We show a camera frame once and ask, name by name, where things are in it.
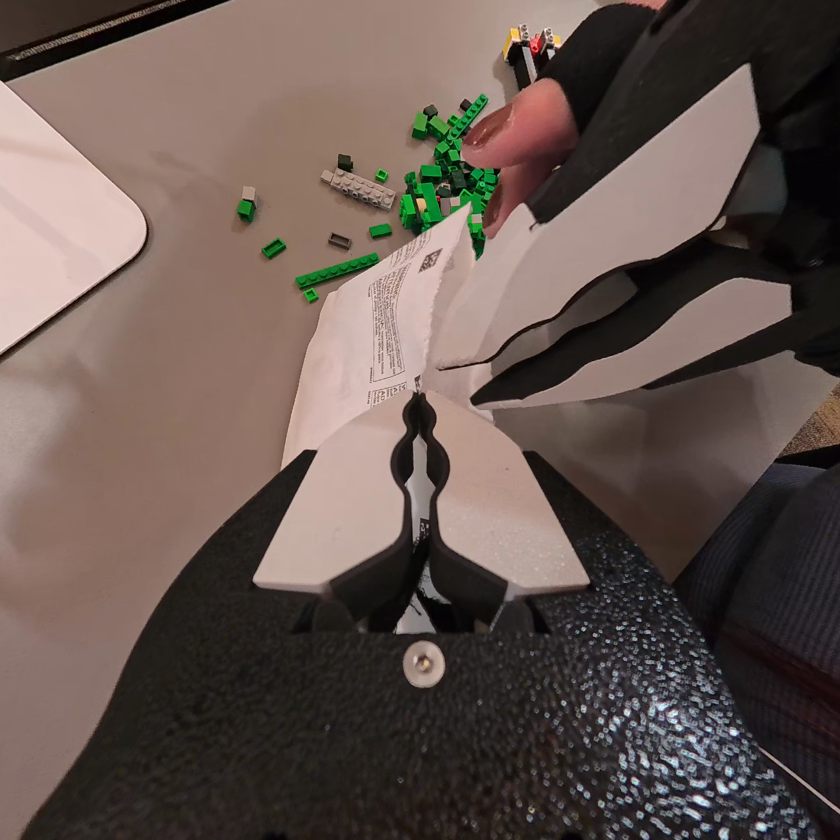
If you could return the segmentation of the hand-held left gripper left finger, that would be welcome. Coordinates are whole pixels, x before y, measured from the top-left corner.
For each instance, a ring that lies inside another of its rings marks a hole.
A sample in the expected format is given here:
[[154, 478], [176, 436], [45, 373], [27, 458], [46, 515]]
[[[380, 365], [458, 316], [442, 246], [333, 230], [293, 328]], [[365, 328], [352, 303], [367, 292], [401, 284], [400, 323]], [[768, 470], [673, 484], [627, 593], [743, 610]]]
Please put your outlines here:
[[419, 394], [399, 392], [319, 447], [253, 582], [341, 602], [356, 620], [396, 598], [413, 555]]

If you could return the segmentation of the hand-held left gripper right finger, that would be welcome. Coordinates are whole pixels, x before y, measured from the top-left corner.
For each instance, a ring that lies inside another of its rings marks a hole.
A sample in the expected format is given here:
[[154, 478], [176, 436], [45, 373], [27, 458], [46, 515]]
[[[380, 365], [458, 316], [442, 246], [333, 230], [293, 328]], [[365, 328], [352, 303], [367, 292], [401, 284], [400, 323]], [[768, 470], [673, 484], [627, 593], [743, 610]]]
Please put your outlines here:
[[506, 602], [590, 578], [524, 454], [477, 414], [425, 394], [429, 572], [439, 594], [491, 624]]

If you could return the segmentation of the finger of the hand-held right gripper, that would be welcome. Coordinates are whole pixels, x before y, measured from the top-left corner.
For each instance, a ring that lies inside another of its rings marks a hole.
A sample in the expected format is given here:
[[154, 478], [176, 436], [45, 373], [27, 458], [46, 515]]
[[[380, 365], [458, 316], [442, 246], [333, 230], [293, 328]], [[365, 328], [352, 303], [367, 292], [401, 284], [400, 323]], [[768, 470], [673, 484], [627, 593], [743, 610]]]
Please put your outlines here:
[[494, 375], [472, 404], [542, 406], [648, 387], [793, 314], [791, 276], [741, 248], [692, 246], [630, 276], [637, 293], [621, 307]]
[[429, 360], [438, 369], [487, 362], [599, 277], [704, 232], [759, 131], [743, 65], [548, 223], [519, 205], [455, 295]]

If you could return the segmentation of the white printed paper bag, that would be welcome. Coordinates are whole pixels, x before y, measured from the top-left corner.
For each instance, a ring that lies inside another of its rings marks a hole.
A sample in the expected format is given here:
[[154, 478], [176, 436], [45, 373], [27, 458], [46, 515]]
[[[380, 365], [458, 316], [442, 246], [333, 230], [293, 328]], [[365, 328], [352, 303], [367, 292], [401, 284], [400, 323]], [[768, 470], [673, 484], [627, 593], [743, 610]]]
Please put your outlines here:
[[424, 377], [468, 404], [467, 391], [487, 366], [427, 368], [438, 323], [476, 263], [468, 220], [468, 210], [458, 211], [326, 297], [301, 369], [283, 466], [305, 450], [317, 452], [397, 393], [421, 390]]

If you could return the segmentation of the grey desk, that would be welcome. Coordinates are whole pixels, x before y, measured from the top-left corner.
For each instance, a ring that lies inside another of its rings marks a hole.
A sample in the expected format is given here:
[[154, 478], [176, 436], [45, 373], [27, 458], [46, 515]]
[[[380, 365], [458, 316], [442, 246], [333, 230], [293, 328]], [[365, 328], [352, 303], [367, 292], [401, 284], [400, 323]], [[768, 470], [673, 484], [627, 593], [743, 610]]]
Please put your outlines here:
[[[326, 297], [371, 245], [320, 183], [432, 156], [415, 111], [508, 100], [510, 25], [593, 2], [225, 2], [16, 79], [140, 208], [125, 268], [2, 362], [2, 838], [795, 837], [666, 583], [823, 403], [792, 352], [580, 402], [477, 407], [601, 276], [489, 361], [466, 406], [526, 451], [592, 582], [527, 596], [549, 633], [299, 632], [319, 595], [256, 566], [315, 454], [283, 466]], [[236, 213], [256, 190], [250, 223]], [[267, 259], [280, 237], [287, 249]]]

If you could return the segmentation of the person's right hand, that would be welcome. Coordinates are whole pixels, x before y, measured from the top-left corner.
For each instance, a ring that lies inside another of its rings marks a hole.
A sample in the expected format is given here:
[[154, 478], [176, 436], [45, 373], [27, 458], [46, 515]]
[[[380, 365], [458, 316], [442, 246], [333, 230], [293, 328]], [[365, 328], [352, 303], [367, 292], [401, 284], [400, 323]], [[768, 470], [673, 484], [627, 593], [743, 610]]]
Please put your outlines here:
[[537, 80], [467, 134], [464, 160], [500, 171], [484, 212], [488, 238], [569, 157], [624, 60], [664, 4], [615, 3], [594, 11]]

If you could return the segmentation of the small yellow black brick car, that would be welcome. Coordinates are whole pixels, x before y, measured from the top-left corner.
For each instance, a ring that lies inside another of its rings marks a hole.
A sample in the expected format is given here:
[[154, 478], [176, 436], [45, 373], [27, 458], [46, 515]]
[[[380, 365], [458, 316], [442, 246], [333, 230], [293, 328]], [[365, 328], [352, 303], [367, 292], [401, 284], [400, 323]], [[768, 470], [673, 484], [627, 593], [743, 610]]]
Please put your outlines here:
[[519, 91], [529, 87], [560, 47], [551, 27], [531, 35], [527, 24], [511, 27], [501, 50], [503, 61], [513, 70]]

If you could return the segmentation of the pile of green bricks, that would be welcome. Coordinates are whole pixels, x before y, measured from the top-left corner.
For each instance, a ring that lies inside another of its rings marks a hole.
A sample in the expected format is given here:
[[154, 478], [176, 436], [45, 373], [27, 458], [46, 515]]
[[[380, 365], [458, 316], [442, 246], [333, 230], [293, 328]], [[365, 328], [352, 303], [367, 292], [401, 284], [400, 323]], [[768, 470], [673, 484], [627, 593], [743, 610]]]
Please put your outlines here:
[[483, 222], [487, 205], [500, 183], [500, 170], [469, 165], [462, 156], [463, 140], [485, 110], [488, 97], [465, 100], [460, 113], [443, 119], [434, 105], [417, 112], [411, 136], [432, 140], [434, 159], [404, 176], [405, 193], [399, 215], [404, 228], [415, 235], [425, 233], [461, 208], [469, 210], [467, 229], [477, 258], [485, 250]]

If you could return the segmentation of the person's dark trousers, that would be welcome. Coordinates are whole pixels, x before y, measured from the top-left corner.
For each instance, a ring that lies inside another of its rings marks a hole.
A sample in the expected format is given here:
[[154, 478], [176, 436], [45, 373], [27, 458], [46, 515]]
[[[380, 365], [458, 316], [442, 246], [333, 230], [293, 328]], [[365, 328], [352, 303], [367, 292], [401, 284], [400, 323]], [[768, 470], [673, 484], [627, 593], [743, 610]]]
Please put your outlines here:
[[674, 582], [824, 838], [839, 833], [838, 470], [769, 467]]

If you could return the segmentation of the long green studded plate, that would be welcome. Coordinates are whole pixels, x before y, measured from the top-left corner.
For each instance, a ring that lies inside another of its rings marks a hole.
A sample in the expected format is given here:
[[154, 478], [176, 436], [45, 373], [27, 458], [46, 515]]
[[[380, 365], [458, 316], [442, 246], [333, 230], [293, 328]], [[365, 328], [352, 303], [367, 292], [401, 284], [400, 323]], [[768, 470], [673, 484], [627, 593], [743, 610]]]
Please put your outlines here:
[[346, 277], [358, 271], [367, 270], [368, 268], [377, 265], [379, 261], [380, 258], [377, 253], [370, 253], [353, 259], [348, 259], [327, 268], [307, 272], [296, 277], [295, 282], [299, 289], [304, 290], [324, 282]]

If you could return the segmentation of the light grey studded plate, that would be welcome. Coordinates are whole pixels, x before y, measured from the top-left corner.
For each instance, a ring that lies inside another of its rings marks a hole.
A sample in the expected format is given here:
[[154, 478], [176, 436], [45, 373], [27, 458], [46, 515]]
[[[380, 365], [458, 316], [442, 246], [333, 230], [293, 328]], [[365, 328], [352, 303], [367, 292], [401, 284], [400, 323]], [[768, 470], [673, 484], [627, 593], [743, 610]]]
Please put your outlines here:
[[389, 212], [396, 194], [379, 182], [372, 182], [349, 171], [336, 168], [323, 171], [321, 181], [345, 196], [372, 207]]

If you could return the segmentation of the white book stand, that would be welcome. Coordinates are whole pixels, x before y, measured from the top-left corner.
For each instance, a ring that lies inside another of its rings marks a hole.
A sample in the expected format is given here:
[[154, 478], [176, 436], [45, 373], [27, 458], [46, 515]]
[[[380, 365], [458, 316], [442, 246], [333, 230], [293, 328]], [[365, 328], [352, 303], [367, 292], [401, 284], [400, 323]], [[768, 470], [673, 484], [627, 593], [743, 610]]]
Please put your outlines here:
[[1, 351], [141, 251], [136, 203], [1, 84]]

